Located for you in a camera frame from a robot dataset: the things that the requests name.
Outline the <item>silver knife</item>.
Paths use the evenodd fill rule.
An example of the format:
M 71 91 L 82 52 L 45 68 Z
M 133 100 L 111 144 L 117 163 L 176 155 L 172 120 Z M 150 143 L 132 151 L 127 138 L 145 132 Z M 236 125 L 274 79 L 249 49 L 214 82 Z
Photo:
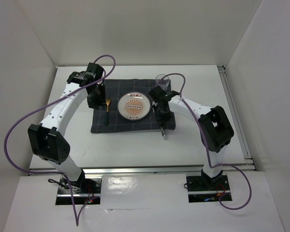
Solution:
M 165 128 L 163 126 L 161 126 L 160 128 L 161 128 L 161 135 L 162 135 L 162 137 L 166 137 Z

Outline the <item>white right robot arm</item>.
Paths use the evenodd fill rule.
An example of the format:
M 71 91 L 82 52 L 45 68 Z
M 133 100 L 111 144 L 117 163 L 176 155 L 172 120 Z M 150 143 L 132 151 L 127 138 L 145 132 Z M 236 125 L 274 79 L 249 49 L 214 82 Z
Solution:
M 155 87 L 149 92 L 158 125 L 163 128 L 173 113 L 195 122 L 200 130 L 207 161 L 201 170 L 201 184 L 213 189 L 222 177 L 224 154 L 234 136 L 231 123 L 221 106 L 214 108 L 183 98 L 176 91 L 166 92 Z

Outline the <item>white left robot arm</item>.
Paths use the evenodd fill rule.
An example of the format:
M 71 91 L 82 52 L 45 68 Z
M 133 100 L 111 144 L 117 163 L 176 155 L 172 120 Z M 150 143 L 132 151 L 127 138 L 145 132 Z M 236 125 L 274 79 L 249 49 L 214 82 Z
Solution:
M 33 154 L 64 173 L 64 181 L 69 182 L 69 188 L 75 193 L 82 192 L 93 182 L 85 178 L 84 171 L 70 157 L 71 147 L 64 135 L 83 101 L 87 101 L 92 109 L 106 103 L 104 73 L 104 68 L 96 63 L 89 63 L 85 71 L 73 72 L 67 80 L 62 101 L 56 103 L 38 125 L 32 124 L 28 128 Z

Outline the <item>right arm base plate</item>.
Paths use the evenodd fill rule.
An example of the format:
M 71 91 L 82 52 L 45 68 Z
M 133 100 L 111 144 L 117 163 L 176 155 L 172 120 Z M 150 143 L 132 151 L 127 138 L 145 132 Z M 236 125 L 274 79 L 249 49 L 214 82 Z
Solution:
M 199 176 L 187 176 L 184 188 L 188 191 L 189 203 L 209 203 L 221 201 L 232 201 L 229 181 L 226 175 L 223 175 L 216 183 L 206 186 Z

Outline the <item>plate with orange sunburst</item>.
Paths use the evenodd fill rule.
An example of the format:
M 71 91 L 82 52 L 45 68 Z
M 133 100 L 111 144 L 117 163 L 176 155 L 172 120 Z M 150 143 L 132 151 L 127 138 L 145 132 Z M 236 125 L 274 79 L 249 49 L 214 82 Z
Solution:
M 149 98 L 140 92 L 124 94 L 117 103 L 117 111 L 126 120 L 136 121 L 145 118 L 151 110 Z

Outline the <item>clear plastic cup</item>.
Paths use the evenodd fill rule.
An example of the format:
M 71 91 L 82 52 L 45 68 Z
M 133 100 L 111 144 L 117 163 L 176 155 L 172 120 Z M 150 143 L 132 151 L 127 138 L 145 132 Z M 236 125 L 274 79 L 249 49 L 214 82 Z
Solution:
M 159 74 L 155 78 L 156 86 L 159 86 L 162 90 L 167 91 L 170 78 L 165 74 Z

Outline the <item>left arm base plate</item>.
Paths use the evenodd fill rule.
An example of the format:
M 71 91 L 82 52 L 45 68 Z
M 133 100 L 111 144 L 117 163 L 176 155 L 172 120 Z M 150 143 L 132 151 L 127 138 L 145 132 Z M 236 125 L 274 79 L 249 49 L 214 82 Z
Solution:
M 72 205 L 71 191 L 66 179 L 55 181 L 58 184 L 55 205 Z M 71 183 L 75 205 L 85 203 L 93 205 L 101 202 L 102 178 L 88 179 L 83 187 L 76 187 Z

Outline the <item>gold fork green handle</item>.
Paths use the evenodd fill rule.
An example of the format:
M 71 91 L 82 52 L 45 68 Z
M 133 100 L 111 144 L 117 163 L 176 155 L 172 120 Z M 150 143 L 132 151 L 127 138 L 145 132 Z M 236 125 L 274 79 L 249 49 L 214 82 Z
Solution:
M 111 99 L 106 99 L 106 114 L 105 114 L 105 126 L 108 126 L 109 123 L 109 106 L 111 103 Z

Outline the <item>dark grey checked cloth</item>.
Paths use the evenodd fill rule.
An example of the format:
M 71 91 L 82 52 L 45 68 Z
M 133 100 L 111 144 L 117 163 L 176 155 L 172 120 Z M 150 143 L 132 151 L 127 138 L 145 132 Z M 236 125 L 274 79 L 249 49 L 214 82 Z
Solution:
M 91 133 L 114 133 L 128 131 L 159 130 L 154 111 L 141 120 L 130 121 L 124 119 L 117 111 L 118 100 L 126 93 L 140 92 L 149 97 L 150 90 L 155 87 L 153 79 L 106 79 L 106 98 L 111 99 L 109 106 L 109 123 L 105 126 L 106 105 L 93 111 Z

